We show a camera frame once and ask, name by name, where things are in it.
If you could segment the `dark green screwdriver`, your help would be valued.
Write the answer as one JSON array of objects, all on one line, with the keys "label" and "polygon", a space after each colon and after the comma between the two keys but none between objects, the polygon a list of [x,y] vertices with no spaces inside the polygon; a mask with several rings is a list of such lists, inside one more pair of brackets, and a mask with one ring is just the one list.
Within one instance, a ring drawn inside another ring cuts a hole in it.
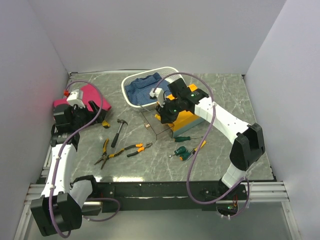
[{"label": "dark green screwdriver", "polygon": [[185,142],[185,141],[189,141],[192,139],[201,139],[202,136],[178,136],[174,138],[174,141],[176,143],[181,143],[181,142]]}]

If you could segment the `green orange stubby screwdriver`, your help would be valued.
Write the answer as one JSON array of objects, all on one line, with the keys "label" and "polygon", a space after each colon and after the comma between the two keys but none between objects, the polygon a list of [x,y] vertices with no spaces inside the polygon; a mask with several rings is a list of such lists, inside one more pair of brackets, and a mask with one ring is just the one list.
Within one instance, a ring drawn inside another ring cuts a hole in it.
[{"label": "green orange stubby screwdriver", "polygon": [[190,159],[190,157],[191,157],[193,154],[194,154],[194,150],[186,151],[186,152],[180,154],[179,159],[180,159],[181,161],[186,161],[186,160]]}]

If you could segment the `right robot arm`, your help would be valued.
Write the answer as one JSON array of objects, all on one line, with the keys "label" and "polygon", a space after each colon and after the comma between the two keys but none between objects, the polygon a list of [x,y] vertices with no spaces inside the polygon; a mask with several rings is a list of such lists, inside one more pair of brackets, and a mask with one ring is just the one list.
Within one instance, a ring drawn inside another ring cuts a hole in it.
[{"label": "right robot arm", "polygon": [[190,112],[219,130],[232,144],[230,165],[223,175],[219,195],[228,200],[237,192],[236,186],[247,170],[265,153],[262,127],[238,119],[219,106],[205,91],[191,90],[182,78],[168,84],[173,99],[164,97],[164,90],[156,86],[149,96],[157,99],[156,111],[163,124],[173,123],[180,112]]}]

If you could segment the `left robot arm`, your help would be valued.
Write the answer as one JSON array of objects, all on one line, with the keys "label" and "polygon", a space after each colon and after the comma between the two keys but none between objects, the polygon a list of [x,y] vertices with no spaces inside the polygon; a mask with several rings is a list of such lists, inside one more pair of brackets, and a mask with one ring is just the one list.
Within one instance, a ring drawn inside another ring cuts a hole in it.
[{"label": "left robot arm", "polygon": [[59,234],[67,238],[82,225],[82,207],[94,201],[100,189],[92,175],[78,177],[71,183],[73,160],[78,151],[79,132],[101,123],[106,111],[103,103],[93,100],[81,108],[78,104],[58,104],[53,108],[55,124],[51,132],[52,163],[40,198],[31,202],[31,212],[42,236]]}]

